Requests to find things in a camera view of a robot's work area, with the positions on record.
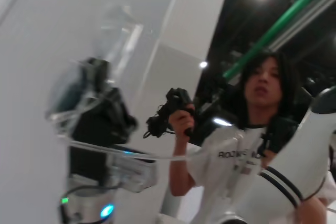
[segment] blue light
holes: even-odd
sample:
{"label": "blue light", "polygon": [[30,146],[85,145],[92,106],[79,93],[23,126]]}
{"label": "blue light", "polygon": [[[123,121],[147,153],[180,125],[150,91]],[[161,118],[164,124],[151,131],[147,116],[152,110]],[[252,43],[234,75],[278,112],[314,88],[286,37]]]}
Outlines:
{"label": "blue light", "polygon": [[100,212],[101,218],[106,218],[108,215],[110,215],[113,212],[114,206],[108,205],[103,208],[103,210]]}

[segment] ceiling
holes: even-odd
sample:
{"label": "ceiling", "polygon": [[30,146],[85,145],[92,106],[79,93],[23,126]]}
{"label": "ceiling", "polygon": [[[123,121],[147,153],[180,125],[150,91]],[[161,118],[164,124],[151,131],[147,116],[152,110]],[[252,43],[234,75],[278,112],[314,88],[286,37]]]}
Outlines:
{"label": "ceiling", "polygon": [[[294,2],[225,0],[196,96],[205,95],[206,83],[238,61]],[[302,86],[313,97],[336,84],[335,17],[334,3],[280,48],[296,63]]]}

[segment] white t-shirt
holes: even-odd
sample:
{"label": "white t-shirt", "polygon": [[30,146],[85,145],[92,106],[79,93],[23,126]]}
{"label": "white t-shirt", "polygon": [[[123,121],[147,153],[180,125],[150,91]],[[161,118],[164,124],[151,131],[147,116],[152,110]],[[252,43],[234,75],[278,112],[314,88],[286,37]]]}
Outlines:
{"label": "white t-shirt", "polygon": [[[252,176],[261,170],[261,157],[257,154],[257,149],[262,143],[260,137],[263,132],[265,132],[263,127],[246,129],[243,140],[238,143],[234,139],[239,133],[236,127],[219,128],[202,145],[202,149],[208,152],[205,155],[194,156],[187,162],[187,169],[195,180],[195,186],[204,186],[200,209],[191,224],[204,224],[209,216],[220,215],[221,213],[214,212],[214,205],[222,213],[228,208],[229,205],[222,201],[219,201],[222,205],[218,207],[217,200],[223,192],[223,187],[226,187],[234,167],[244,160],[246,165],[235,185],[231,203],[236,202],[249,188]],[[331,174],[326,177],[317,196],[327,198],[330,203],[336,200],[336,185]],[[270,222],[270,224],[295,223],[293,213]]]}

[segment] led light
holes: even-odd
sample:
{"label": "led light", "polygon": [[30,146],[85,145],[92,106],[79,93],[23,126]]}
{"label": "led light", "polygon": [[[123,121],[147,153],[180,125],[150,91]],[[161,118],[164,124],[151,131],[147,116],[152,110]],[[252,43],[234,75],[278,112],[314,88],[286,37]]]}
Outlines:
{"label": "led light", "polygon": [[199,64],[199,67],[200,67],[200,68],[206,68],[206,66],[208,66],[208,62],[206,62],[206,61],[202,61],[202,62]]}
{"label": "led light", "polygon": [[105,218],[108,215],[110,215],[113,212],[114,206],[113,205],[108,205],[103,208],[103,210],[100,212],[100,217]]}
{"label": "led light", "polygon": [[66,203],[69,202],[69,199],[68,198],[63,198],[61,202],[62,202],[62,204],[66,204]]}
{"label": "led light", "polygon": [[218,124],[218,125],[221,125],[221,126],[232,126],[231,123],[225,121],[224,119],[221,119],[221,118],[214,118],[213,119],[213,122]]}

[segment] robotic arm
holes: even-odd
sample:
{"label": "robotic arm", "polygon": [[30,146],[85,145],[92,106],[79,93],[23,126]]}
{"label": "robotic arm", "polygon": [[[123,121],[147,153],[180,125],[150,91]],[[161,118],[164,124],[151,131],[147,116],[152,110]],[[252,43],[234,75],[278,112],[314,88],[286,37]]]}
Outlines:
{"label": "robotic arm", "polygon": [[218,224],[267,224],[312,197],[324,182],[328,147],[336,129],[336,87],[312,103],[287,146],[255,177]]}

